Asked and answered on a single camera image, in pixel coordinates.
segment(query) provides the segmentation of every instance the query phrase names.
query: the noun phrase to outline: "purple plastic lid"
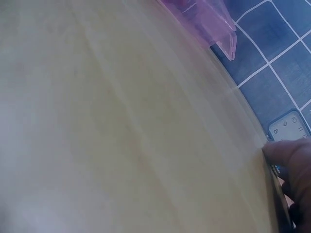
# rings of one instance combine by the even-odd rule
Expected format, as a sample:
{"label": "purple plastic lid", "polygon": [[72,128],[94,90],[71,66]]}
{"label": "purple plastic lid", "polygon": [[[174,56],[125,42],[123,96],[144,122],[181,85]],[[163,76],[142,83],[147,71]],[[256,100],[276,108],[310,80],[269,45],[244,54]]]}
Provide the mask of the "purple plastic lid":
{"label": "purple plastic lid", "polygon": [[223,0],[159,0],[202,46],[217,43],[229,60],[234,60],[236,27]]}

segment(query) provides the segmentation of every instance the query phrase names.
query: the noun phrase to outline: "human hand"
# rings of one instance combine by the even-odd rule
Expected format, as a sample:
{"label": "human hand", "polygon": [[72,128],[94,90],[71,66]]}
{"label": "human hand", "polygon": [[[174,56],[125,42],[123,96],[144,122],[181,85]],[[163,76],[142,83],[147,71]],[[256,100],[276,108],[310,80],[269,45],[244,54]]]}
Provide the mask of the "human hand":
{"label": "human hand", "polygon": [[283,166],[282,190],[294,201],[291,215],[298,233],[311,233],[311,140],[269,142],[263,148],[267,160]]}

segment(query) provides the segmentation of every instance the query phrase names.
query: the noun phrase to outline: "wooden board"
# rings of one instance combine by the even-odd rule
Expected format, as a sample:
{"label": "wooden board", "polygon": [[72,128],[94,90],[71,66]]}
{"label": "wooden board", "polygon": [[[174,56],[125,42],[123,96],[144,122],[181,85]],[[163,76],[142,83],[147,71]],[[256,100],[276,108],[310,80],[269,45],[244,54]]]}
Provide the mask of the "wooden board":
{"label": "wooden board", "polygon": [[154,0],[0,3],[7,232],[276,232],[240,91]]}

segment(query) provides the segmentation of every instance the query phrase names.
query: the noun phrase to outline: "blue tile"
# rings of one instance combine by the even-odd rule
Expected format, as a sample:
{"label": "blue tile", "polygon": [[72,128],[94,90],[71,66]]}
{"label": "blue tile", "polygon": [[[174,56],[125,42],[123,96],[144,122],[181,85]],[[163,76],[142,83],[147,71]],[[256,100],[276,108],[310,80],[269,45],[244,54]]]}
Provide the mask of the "blue tile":
{"label": "blue tile", "polygon": [[211,49],[225,66],[233,80],[239,85],[248,76],[264,66],[266,62],[250,42],[249,39],[237,30],[237,50],[234,61],[229,61],[217,45],[213,45]]}
{"label": "blue tile", "polygon": [[309,126],[311,126],[311,103],[302,110],[302,115],[305,117]]}
{"label": "blue tile", "polygon": [[305,42],[309,49],[311,49],[311,33],[303,39],[303,42]]}
{"label": "blue tile", "polygon": [[294,104],[269,67],[242,87],[245,98],[267,132],[269,123],[294,108]]}
{"label": "blue tile", "polygon": [[311,54],[298,43],[272,63],[288,91],[302,107],[311,99]]}
{"label": "blue tile", "polygon": [[245,15],[239,25],[270,61],[297,40],[270,2]]}
{"label": "blue tile", "polygon": [[224,0],[225,5],[233,20],[237,20],[241,15],[256,6],[262,0]]}
{"label": "blue tile", "polygon": [[274,0],[278,10],[299,36],[311,29],[311,6],[304,0]]}

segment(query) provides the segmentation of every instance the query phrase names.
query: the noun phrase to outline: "blue cutting mat grid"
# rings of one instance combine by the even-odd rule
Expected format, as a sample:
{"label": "blue cutting mat grid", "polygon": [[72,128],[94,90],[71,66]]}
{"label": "blue cutting mat grid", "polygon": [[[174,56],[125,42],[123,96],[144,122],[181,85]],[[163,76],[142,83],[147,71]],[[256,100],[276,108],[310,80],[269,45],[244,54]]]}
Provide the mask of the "blue cutting mat grid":
{"label": "blue cutting mat grid", "polygon": [[263,129],[296,108],[311,126],[311,0],[227,0],[237,27],[232,76]]}

